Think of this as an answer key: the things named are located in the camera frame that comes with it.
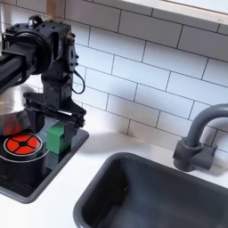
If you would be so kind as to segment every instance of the backsplash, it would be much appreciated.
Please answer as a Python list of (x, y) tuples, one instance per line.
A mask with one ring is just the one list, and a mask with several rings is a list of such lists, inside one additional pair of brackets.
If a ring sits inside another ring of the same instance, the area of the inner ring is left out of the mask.
[[(3, 29), (45, 18), (45, 0), (2, 2)], [(88, 124), (173, 150), (199, 112), (228, 101), (228, 27), (117, 0), (59, 0), (58, 14), (77, 36), (86, 90), (73, 98)], [(42, 91), (40, 76), (27, 83)], [(217, 144), (228, 167), (226, 118), (209, 123), (201, 142)]]

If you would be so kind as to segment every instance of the gray faucet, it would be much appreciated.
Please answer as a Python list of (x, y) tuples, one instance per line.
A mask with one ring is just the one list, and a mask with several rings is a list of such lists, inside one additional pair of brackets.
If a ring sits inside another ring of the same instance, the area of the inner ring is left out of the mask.
[(175, 147), (175, 167), (190, 172), (195, 167), (209, 170), (215, 158), (215, 148), (205, 148), (200, 143), (205, 126), (215, 118), (228, 118), (228, 104), (218, 104), (203, 110), (192, 122), (187, 137), (182, 138)]

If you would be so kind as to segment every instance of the green block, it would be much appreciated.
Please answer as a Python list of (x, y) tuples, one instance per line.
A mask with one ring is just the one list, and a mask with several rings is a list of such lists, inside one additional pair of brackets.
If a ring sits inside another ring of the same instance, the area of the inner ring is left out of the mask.
[(46, 149), (56, 154), (61, 154), (70, 145), (70, 142), (63, 141), (64, 136), (64, 125), (57, 123), (46, 132)]

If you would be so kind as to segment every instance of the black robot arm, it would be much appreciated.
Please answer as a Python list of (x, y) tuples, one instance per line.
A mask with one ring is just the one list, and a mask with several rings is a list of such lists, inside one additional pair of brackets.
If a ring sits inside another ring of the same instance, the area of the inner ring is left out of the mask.
[(41, 74), (44, 92), (24, 94), (31, 127), (39, 132), (45, 116), (63, 121), (65, 142), (71, 142), (84, 125), (86, 114), (71, 99), (73, 71), (78, 65), (74, 37), (70, 25), (32, 16), (28, 23), (16, 24), (3, 33), (0, 57), (0, 94), (32, 74)]

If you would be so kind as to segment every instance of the black stovetop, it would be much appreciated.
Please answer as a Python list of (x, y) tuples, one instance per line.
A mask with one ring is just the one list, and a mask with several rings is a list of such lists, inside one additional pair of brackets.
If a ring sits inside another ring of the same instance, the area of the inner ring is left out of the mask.
[(85, 131), (78, 130), (71, 149), (57, 155), (45, 146), (46, 129), (53, 124), (55, 122), (46, 121), (36, 135), (26, 131), (11, 137), (0, 137), (2, 194), (23, 203), (35, 200), (88, 137)]

